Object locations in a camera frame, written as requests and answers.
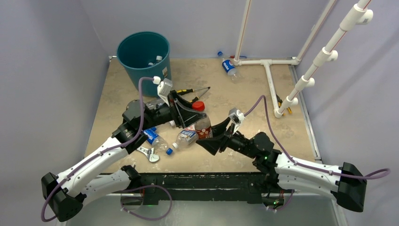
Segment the red label bottle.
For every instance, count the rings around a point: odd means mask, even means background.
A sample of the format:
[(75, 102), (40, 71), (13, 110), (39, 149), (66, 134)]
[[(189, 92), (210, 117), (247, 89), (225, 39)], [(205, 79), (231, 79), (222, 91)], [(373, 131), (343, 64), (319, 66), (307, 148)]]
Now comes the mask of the red label bottle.
[[(202, 101), (196, 101), (192, 104), (192, 108), (196, 111), (205, 113), (205, 104)], [(199, 139), (212, 138), (212, 126), (210, 118), (206, 116), (204, 119), (197, 121), (194, 125), (195, 131)]]

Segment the white label crushed bottle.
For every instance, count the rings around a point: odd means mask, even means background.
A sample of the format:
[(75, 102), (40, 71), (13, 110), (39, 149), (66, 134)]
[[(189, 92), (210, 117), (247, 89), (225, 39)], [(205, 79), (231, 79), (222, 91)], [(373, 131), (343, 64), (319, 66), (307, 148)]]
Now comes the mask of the white label crushed bottle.
[(172, 143), (175, 149), (185, 149), (191, 144), (195, 143), (199, 139), (199, 136), (195, 129), (185, 128), (176, 137), (176, 141)]

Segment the Pepsi bottle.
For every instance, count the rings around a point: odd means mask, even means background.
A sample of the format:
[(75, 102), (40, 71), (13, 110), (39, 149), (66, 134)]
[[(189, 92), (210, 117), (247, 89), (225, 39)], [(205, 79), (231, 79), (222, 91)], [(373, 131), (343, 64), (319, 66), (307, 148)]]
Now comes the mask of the Pepsi bottle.
[(217, 56), (221, 59), (222, 61), (222, 68), (224, 69), (225, 73), (227, 76), (233, 81), (233, 82), (239, 82), (242, 80), (242, 76), (238, 69), (233, 65), (232, 61), (224, 55), (222, 51), (218, 51)]
[(166, 140), (157, 133), (156, 127), (145, 129), (143, 132), (147, 136), (147, 141), (156, 152), (165, 153), (167, 155), (173, 153), (173, 149), (169, 147)]

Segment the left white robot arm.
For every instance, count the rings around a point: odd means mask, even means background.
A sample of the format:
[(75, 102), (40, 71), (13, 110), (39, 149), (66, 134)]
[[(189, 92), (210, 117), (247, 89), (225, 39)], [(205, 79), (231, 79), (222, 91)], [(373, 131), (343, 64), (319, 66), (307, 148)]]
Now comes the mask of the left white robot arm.
[(143, 189), (139, 173), (133, 166), (123, 166), (106, 177), (97, 179), (105, 169), (136, 151), (146, 140), (146, 129), (170, 121), (180, 128), (189, 127), (206, 118), (203, 110), (172, 90), (161, 106), (148, 108), (143, 100), (128, 103), (122, 123), (112, 135), (89, 156), (58, 174), (47, 173), (41, 178), (45, 203), (41, 210), (44, 222), (57, 219), (65, 222), (76, 216), (85, 205), (107, 194)]

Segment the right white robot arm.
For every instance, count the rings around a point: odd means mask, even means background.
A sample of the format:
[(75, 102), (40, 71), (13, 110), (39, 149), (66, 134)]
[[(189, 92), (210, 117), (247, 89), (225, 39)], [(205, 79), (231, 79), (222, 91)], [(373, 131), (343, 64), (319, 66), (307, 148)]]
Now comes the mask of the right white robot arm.
[(212, 127), (217, 135), (197, 140), (197, 144), (216, 155), (232, 149), (250, 159), (265, 175), (263, 186), (271, 192), (300, 190), (319, 194), (354, 212), (363, 212), (367, 181), (351, 163), (341, 166), (324, 165), (296, 157), (287, 157), (274, 148), (274, 143), (264, 132), (246, 138), (239, 131), (233, 133), (230, 119)]

